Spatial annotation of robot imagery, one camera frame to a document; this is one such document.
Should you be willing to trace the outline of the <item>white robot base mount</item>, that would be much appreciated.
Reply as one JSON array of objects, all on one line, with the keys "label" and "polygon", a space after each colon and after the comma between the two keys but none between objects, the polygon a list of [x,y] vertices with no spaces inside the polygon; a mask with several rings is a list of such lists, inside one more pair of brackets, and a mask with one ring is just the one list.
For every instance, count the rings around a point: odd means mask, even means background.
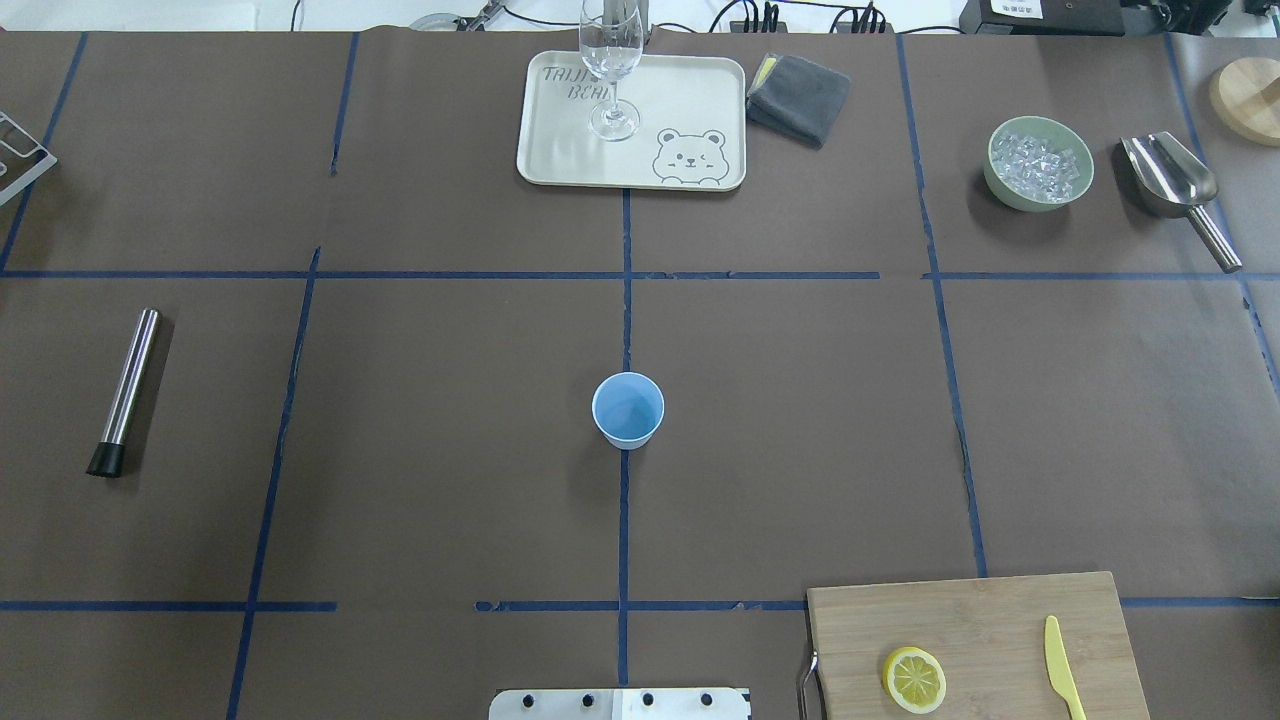
[{"label": "white robot base mount", "polygon": [[508,689],[489,719],[750,719],[746,689],[731,687]]}]

